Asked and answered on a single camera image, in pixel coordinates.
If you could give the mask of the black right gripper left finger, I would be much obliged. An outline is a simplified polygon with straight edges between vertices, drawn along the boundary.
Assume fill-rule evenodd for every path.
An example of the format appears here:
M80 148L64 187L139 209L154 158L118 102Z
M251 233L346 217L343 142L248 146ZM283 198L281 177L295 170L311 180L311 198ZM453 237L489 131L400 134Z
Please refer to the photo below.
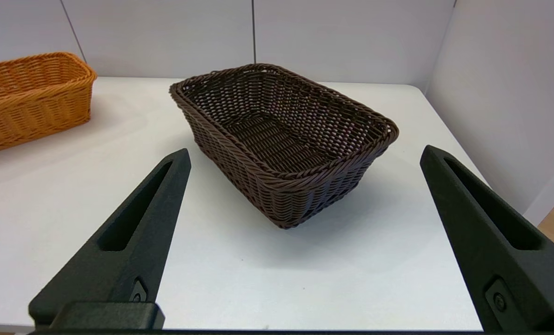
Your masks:
M162 327L156 304L190 173L164 157L28 306L36 327Z

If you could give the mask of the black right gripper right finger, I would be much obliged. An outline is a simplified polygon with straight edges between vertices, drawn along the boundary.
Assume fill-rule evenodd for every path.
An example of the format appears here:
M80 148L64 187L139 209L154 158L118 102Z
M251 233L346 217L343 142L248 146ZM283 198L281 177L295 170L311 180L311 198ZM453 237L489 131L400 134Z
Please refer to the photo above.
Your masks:
M485 332L554 332L554 243L447 151L420 167Z

